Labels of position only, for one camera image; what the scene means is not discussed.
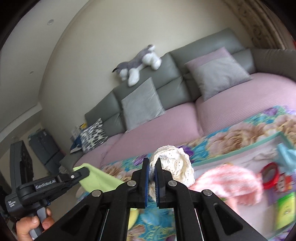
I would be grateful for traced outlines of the person's left hand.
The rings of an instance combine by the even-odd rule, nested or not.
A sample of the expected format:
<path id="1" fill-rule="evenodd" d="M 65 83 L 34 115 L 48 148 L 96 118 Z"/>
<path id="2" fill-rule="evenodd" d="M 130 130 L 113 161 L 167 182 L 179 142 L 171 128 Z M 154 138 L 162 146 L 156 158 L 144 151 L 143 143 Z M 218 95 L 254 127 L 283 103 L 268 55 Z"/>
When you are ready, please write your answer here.
<path id="1" fill-rule="evenodd" d="M 42 222 L 42 226 L 44 230 L 49 229 L 54 223 L 54 219 L 52 218 L 51 209 L 47 208 L 47 218 Z M 37 216 L 27 216 L 21 218 L 16 222 L 16 234 L 17 239 L 19 241 L 32 241 L 32 238 L 29 232 L 35 228 L 37 228 L 40 224 L 40 220 Z"/>

